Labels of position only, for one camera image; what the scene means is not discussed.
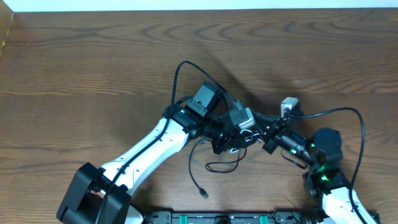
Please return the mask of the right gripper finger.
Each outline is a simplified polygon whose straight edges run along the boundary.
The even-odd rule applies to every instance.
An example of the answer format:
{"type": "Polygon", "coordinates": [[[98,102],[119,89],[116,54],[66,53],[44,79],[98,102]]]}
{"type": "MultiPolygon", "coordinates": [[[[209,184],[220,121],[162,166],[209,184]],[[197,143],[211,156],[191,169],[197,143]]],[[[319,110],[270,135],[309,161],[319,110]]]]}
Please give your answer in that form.
{"type": "Polygon", "coordinates": [[[253,113],[253,116],[256,119],[261,119],[261,120],[267,121],[267,122],[278,122],[280,120],[280,116],[261,114],[261,113],[258,113],[258,112],[253,113]]]}
{"type": "Polygon", "coordinates": [[[274,123],[257,123],[257,129],[262,139],[272,139],[275,136],[274,123]]]}

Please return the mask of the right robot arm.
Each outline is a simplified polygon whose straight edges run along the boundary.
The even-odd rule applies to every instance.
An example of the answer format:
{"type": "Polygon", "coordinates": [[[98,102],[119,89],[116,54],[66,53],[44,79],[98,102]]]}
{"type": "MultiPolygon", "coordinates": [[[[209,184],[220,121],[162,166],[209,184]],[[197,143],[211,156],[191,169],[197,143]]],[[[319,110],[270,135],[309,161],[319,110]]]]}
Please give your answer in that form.
{"type": "Polygon", "coordinates": [[[299,223],[380,223],[376,212],[369,212],[354,191],[354,179],[348,179],[341,167],[342,138],[339,131],[320,128],[305,138],[295,131],[304,114],[286,112],[283,117],[255,113],[254,118],[264,141],[263,148],[272,154],[278,147],[294,156],[293,163],[302,169],[303,186],[317,206],[302,212],[299,223]]]}

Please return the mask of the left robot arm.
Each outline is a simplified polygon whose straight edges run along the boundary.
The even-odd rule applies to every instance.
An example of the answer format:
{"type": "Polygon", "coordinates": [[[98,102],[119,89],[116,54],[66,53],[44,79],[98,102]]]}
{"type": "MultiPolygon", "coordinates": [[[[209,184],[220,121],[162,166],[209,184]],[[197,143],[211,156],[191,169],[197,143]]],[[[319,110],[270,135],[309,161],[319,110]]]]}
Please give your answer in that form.
{"type": "Polygon", "coordinates": [[[247,147],[245,134],[255,125],[240,101],[225,114],[213,112],[227,94],[203,82],[195,96],[184,96],[165,109],[156,127],[127,152],[95,167],[87,162],[75,173],[56,218],[62,223],[142,223],[132,204],[138,186],[168,157],[193,139],[210,141],[216,153],[247,147]]]}

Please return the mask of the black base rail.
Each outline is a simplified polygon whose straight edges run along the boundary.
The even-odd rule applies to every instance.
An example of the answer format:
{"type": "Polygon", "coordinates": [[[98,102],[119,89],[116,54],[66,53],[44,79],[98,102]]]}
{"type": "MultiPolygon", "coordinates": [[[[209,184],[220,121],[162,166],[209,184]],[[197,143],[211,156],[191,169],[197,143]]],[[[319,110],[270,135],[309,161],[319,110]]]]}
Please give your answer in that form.
{"type": "Polygon", "coordinates": [[[142,213],[134,209],[128,213],[125,224],[299,224],[334,223],[331,218],[321,219],[310,212],[282,209],[259,213],[200,213],[158,210],[142,213]]]}

